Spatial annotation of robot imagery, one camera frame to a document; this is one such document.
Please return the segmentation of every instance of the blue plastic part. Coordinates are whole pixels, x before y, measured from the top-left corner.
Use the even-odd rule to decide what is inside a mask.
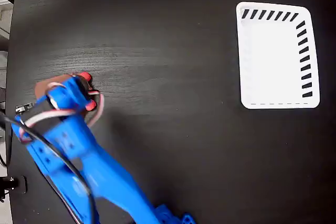
[[[48,96],[60,109],[82,111],[90,102],[78,88],[78,77],[63,82]],[[19,128],[12,124],[17,136]],[[182,220],[172,215],[165,205],[156,209],[146,199],[131,175],[101,148],[84,118],[79,114],[68,116],[44,134],[44,137],[63,152],[70,160],[79,158],[83,177],[89,184],[95,198],[103,197],[128,212],[137,224],[196,224],[190,215]],[[40,141],[33,141],[27,149],[45,176],[49,176],[59,192],[84,224],[90,223],[91,212],[85,189],[76,176]]]

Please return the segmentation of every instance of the wood grain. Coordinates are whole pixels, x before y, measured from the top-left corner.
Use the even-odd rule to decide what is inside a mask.
[[[240,103],[235,8],[241,1],[306,7],[321,102],[313,110]],[[334,0],[15,0],[7,108],[35,100],[38,81],[88,71],[106,95],[97,141],[156,206],[197,223],[334,223]],[[71,223],[16,139],[14,223]],[[102,223],[128,223],[98,203]]]

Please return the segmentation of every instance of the white tray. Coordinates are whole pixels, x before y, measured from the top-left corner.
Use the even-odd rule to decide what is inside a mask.
[[[320,88],[311,16],[304,7],[236,7],[241,102],[248,109],[315,108]]]

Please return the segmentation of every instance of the table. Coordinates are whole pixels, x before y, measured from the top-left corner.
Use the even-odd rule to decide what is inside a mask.
[[[240,103],[235,7],[306,7],[321,102],[316,109],[248,110]],[[334,223],[334,0],[15,0],[7,108],[34,101],[37,81],[87,70],[106,95],[97,141],[154,205],[198,223]],[[27,151],[13,141],[17,223],[72,223]],[[98,201],[102,223],[129,216]]]

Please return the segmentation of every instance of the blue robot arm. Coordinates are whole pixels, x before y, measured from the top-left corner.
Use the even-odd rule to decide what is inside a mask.
[[[79,170],[95,198],[103,197],[114,203],[128,212],[137,224],[195,224],[190,215],[184,215],[182,219],[173,216],[165,205],[154,208],[131,175],[97,144],[80,114],[90,102],[83,78],[73,76],[49,90],[28,116],[32,118],[32,113],[41,113],[48,106],[53,110],[76,111],[52,121],[38,122],[33,128],[41,129],[43,136],[68,159],[80,163]],[[16,120],[27,122],[27,115],[17,116]],[[19,138],[29,137],[27,133],[22,134],[18,126],[12,124],[12,128]],[[89,224],[92,214],[98,216],[97,211],[90,211],[85,188],[59,157],[34,139],[27,144],[27,149],[77,223]]]

